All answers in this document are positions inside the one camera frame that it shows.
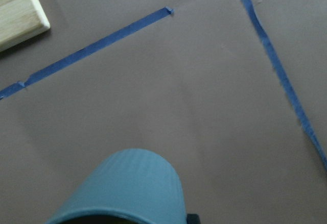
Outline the blue ribbed cup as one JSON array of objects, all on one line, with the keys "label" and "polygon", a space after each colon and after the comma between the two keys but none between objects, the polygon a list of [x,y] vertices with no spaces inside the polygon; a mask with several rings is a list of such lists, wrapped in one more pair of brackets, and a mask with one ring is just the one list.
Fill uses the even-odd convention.
[{"label": "blue ribbed cup", "polygon": [[92,217],[133,223],[200,223],[188,214],[180,178],[162,156],[132,148],[105,159],[47,221]]}]

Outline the wooden cutting board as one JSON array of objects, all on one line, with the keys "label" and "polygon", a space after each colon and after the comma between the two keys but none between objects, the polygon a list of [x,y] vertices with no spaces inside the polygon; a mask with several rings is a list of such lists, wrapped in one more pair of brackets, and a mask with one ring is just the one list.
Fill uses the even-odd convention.
[{"label": "wooden cutting board", "polygon": [[1,0],[1,51],[50,28],[39,0]]}]

